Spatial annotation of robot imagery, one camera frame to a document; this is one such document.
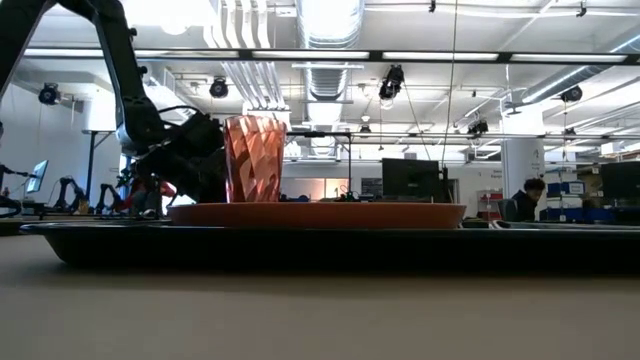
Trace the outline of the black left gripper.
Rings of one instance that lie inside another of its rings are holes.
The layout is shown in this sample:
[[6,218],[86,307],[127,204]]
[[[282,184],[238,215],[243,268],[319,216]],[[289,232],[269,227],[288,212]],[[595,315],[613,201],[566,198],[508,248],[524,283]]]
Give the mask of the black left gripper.
[[196,113],[177,129],[169,142],[136,161],[135,173],[168,182],[179,195],[198,203],[227,201],[224,136],[218,119]]

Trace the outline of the orange faceted plastic cup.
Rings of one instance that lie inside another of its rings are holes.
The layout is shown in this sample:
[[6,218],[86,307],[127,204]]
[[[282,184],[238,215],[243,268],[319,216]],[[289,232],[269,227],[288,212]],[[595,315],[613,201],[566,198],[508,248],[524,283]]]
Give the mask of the orange faceted plastic cup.
[[225,120],[223,127],[228,201],[277,202],[283,168],[287,126],[255,115]]

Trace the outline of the orange round plate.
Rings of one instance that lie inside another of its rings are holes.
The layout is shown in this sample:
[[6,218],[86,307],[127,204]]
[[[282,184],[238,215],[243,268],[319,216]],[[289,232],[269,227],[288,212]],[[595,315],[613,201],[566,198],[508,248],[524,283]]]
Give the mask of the orange round plate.
[[295,229],[454,229],[464,205],[398,202],[208,203],[170,207],[178,226]]

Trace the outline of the dark green plastic tray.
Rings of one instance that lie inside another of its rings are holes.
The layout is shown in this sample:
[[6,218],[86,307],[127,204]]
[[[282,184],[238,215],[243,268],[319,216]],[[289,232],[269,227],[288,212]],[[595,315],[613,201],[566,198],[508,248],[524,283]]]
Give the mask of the dark green plastic tray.
[[637,228],[251,229],[154,222],[22,226],[76,267],[455,275],[638,275]]

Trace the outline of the lit tilted monitor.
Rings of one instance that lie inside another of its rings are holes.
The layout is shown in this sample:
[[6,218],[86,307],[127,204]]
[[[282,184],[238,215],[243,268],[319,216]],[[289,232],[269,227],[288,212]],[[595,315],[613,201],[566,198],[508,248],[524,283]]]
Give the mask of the lit tilted monitor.
[[33,171],[29,175],[29,180],[26,184],[27,194],[36,193],[40,191],[48,164],[49,164],[48,160],[43,160],[35,165],[35,167],[33,168]]

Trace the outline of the black monitor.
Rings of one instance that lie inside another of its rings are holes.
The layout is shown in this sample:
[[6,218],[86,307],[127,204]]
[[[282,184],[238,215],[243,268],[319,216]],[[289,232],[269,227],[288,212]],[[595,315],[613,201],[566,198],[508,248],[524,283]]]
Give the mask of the black monitor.
[[382,160],[382,193],[385,198],[442,202],[444,193],[437,161]]
[[610,199],[640,199],[640,161],[603,164],[603,193]]

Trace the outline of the person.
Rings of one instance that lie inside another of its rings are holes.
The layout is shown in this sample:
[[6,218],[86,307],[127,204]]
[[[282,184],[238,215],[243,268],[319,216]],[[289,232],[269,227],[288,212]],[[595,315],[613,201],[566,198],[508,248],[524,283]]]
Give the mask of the person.
[[532,178],[525,181],[523,188],[512,196],[516,205],[516,222],[534,221],[535,209],[546,188],[541,178]]

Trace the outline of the silver ventilation duct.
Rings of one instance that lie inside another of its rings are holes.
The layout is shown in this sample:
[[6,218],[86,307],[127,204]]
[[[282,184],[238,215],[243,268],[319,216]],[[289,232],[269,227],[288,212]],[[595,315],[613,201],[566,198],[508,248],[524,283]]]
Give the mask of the silver ventilation duct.
[[[339,50],[356,47],[365,0],[295,0],[300,46]],[[304,70],[307,120],[313,130],[336,130],[351,70],[344,63],[312,64]]]

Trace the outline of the black aluminium rig frame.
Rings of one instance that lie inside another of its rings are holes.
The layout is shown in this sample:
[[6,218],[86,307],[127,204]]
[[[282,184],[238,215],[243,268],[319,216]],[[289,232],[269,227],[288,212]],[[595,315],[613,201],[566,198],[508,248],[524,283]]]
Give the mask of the black aluminium rig frame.
[[311,49],[137,49],[139,61],[283,61],[347,63],[532,64],[640,66],[636,53],[539,53]]

